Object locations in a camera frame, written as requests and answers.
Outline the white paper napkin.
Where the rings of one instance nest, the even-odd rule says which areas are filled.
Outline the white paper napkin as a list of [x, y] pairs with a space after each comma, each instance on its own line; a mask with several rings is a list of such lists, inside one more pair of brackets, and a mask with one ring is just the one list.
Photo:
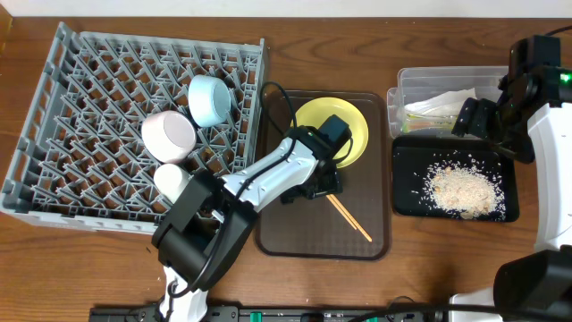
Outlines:
[[465, 101], [476, 98], [474, 89], [448, 91], [424, 101], [409, 103], [404, 106], [407, 114], [423, 117], [457, 116]]

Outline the green orange snack wrapper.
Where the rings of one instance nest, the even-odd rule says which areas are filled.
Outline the green orange snack wrapper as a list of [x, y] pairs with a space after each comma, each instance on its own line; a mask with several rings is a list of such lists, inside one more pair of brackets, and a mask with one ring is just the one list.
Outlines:
[[456, 122], [455, 116], [428, 116], [406, 114], [400, 127], [403, 133], [421, 130], [451, 130]]

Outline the rice food scraps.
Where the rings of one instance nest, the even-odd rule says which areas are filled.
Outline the rice food scraps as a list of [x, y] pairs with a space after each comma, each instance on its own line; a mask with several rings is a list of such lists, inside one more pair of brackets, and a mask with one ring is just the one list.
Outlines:
[[425, 174], [414, 173], [421, 180], [419, 188], [409, 192], [419, 198], [421, 206], [465, 220], [491, 218], [500, 221], [506, 215], [506, 198], [502, 190], [501, 164], [493, 161], [490, 169], [483, 160], [470, 154], [467, 161], [453, 159], [432, 161]]

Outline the light blue bowl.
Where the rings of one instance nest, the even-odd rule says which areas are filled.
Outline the light blue bowl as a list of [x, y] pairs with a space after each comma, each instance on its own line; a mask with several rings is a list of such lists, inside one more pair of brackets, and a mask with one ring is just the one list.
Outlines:
[[189, 84], [189, 111], [195, 123], [212, 127], [226, 121], [231, 111], [231, 93], [219, 78], [196, 75]]

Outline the small white cup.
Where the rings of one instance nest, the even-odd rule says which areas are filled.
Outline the small white cup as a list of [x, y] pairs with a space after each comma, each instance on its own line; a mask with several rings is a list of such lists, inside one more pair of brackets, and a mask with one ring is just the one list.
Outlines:
[[171, 203], [175, 203], [188, 185], [192, 175], [174, 164], [160, 165], [154, 174], [157, 189]]

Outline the pink bowl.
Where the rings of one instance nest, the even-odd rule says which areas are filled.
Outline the pink bowl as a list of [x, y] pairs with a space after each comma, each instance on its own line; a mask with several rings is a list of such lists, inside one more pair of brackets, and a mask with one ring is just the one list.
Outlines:
[[175, 111], [148, 116], [141, 126], [145, 148], [162, 163], [182, 162], [197, 143], [196, 130], [190, 120]]

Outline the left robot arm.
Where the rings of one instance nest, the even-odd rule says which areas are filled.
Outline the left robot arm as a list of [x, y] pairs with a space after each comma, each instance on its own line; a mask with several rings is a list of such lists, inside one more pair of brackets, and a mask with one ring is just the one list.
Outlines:
[[207, 291], [239, 256], [260, 211], [275, 199], [340, 193], [336, 155], [352, 144], [349, 125], [333, 114], [319, 127], [294, 124], [272, 153], [240, 172], [200, 171], [183, 181], [152, 236], [168, 278], [156, 319], [201, 320]]

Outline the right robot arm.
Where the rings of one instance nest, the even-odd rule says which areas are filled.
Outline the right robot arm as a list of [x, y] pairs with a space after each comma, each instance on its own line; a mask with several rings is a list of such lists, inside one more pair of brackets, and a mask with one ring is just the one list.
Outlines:
[[534, 253], [502, 265], [492, 287], [450, 298], [449, 321], [571, 319], [571, 71], [554, 32], [513, 44], [497, 101], [469, 98], [453, 134], [473, 135], [534, 163], [539, 224]]

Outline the clear plastic waste bin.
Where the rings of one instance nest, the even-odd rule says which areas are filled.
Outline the clear plastic waste bin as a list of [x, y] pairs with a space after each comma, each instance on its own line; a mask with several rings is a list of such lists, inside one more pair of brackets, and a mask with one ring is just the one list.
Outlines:
[[391, 137], [395, 139], [402, 135], [416, 135], [451, 138], [452, 129], [403, 133], [400, 127], [407, 114], [404, 106], [463, 89], [474, 89], [477, 99], [496, 101], [501, 94], [499, 82], [508, 70], [507, 66], [412, 67], [400, 70], [397, 86], [387, 91], [386, 98]]

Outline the black waste tray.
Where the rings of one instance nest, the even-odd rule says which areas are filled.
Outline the black waste tray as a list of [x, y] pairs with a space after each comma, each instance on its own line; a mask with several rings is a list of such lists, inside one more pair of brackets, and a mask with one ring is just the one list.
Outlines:
[[514, 162], [501, 154], [494, 152], [482, 140], [454, 140], [430, 138], [428, 136], [400, 136], [392, 143], [392, 205], [394, 210], [404, 216], [427, 216], [454, 218], [437, 210], [430, 210], [417, 202], [409, 190], [419, 188], [421, 180], [414, 173], [425, 174], [426, 168], [432, 161], [443, 160], [447, 154], [453, 159], [467, 161], [470, 154], [485, 161], [487, 170], [493, 161], [500, 163], [503, 176], [502, 190], [506, 198], [506, 215], [500, 221], [489, 217], [476, 219], [490, 222], [514, 222], [519, 218], [519, 205]]

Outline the brown serving tray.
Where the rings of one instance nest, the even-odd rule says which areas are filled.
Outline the brown serving tray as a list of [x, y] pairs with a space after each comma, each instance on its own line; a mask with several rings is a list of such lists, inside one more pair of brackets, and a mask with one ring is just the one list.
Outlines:
[[271, 256], [371, 261], [382, 258], [391, 246], [392, 214], [385, 102], [373, 93], [294, 89], [287, 93], [296, 109], [313, 98], [338, 97], [349, 101], [365, 117], [365, 152], [340, 170], [343, 192], [337, 199], [372, 240], [353, 229], [325, 197], [297, 198], [289, 204], [277, 199], [263, 209], [257, 223], [257, 246]]

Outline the yellow round plate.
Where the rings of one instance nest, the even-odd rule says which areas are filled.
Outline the yellow round plate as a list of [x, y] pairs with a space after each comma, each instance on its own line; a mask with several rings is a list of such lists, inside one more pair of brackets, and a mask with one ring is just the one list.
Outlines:
[[338, 168], [351, 165], [356, 162], [366, 150], [369, 139], [369, 130], [366, 118], [356, 106], [337, 97], [320, 97], [305, 103], [297, 112], [296, 117], [299, 125], [319, 128], [328, 117], [337, 115], [349, 125], [353, 145], [347, 142], [335, 155], [335, 159], [345, 157]]

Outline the grey plastic dish rack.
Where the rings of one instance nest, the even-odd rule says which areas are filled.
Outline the grey plastic dish rack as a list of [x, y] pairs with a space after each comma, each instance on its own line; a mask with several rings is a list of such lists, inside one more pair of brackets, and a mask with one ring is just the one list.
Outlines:
[[198, 75], [225, 82], [231, 112], [200, 128], [184, 160], [223, 175], [255, 160], [265, 44], [75, 32], [60, 24], [1, 189], [1, 210], [30, 225], [152, 234], [170, 201], [153, 182], [144, 119], [189, 111]]

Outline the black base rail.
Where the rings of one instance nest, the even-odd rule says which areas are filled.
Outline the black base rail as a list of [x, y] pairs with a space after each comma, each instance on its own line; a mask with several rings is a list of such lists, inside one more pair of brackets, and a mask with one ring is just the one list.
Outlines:
[[157, 303], [142, 307], [100, 307], [90, 310], [88, 320], [93, 321], [526, 321], [522, 314], [539, 314], [544, 321], [571, 319], [571, 300], [564, 298], [542, 308], [538, 303], [522, 307], [516, 315], [500, 314], [493, 305], [492, 291], [457, 294], [450, 298], [454, 306], [483, 305], [491, 312], [469, 310], [420, 311], [419, 302], [401, 296], [378, 309], [348, 308], [242, 308], [237, 306], [209, 306], [205, 292], [190, 293], [179, 299], [166, 297]]

